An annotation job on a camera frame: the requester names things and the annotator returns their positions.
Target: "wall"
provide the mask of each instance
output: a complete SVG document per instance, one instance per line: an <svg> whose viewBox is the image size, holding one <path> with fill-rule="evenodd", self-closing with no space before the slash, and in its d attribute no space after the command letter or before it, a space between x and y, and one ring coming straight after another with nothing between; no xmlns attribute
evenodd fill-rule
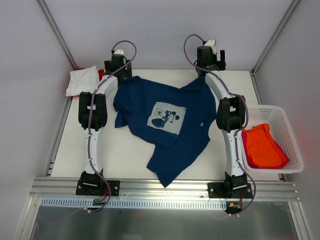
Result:
<svg viewBox="0 0 320 240"><path fill-rule="evenodd" d="M77 64L103 66L112 46L133 41L134 68L190 69L183 44L190 34L216 38L227 68L251 70L292 0L46 0ZM187 49L197 57L202 43ZM122 45L127 56L130 45Z"/></svg>
<svg viewBox="0 0 320 240"><path fill-rule="evenodd" d="M304 171L291 178L314 234L320 239L320 1L303 0L258 71L265 104L284 108L304 159Z"/></svg>
<svg viewBox="0 0 320 240"><path fill-rule="evenodd" d="M47 164L71 70L35 0L0 2L0 239Z"/></svg>

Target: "black mounting plate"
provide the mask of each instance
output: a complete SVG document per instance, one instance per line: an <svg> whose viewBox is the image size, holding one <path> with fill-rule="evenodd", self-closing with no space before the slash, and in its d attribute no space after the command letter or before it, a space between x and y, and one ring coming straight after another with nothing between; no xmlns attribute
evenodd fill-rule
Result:
<svg viewBox="0 0 320 240"><path fill-rule="evenodd" d="M118 197L120 191L120 181L116 180L108 180L108 184L111 189L111 196ZM83 184L81 179L78 181L76 186L75 195L78 196L102 196L105 193L104 188L98 188L96 186L91 186L87 184Z"/></svg>
<svg viewBox="0 0 320 240"><path fill-rule="evenodd" d="M248 183L246 187L229 192L226 192L225 184L223 182L209 182L207 186L210 199L240 199L241 193L243 199L252 199L253 197L250 183Z"/></svg>

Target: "white graphic patch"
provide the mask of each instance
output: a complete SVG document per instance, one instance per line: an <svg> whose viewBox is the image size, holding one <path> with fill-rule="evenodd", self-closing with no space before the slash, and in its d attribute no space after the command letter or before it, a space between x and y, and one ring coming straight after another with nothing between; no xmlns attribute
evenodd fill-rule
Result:
<svg viewBox="0 0 320 240"><path fill-rule="evenodd" d="M158 101L153 106L147 125L178 135L184 122L185 114L185 107Z"/></svg>

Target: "white table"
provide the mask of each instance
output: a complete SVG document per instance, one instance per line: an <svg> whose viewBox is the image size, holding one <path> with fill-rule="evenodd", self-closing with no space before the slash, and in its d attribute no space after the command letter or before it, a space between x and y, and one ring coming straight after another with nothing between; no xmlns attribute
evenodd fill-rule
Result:
<svg viewBox="0 0 320 240"><path fill-rule="evenodd" d="M154 82L181 88L192 82L195 70L133 70L132 74ZM245 96L248 105L258 104L248 71L223 71L222 78L234 93ZM118 179L157 179L146 166L151 158L154 145L134 136L129 128L115 128L116 112L113 101L116 91L107 100L108 120L103 132L103 175ZM79 98L74 97L59 145L52 177L79 178L86 162L84 130L78 122ZM214 121L209 129L211 141L195 162L185 169L178 180L224 180L226 170L226 148L221 130ZM259 181L278 181L276 173L253 173Z"/></svg>

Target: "orange clothing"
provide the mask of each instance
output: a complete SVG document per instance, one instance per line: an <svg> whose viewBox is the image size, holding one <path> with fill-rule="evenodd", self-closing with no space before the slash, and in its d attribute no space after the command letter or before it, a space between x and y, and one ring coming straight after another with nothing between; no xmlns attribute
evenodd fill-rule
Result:
<svg viewBox="0 0 320 240"><path fill-rule="evenodd" d="M290 159L269 133L267 123L255 126L250 130L242 130L246 134L245 149L248 163L258 168L283 168Z"/></svg>

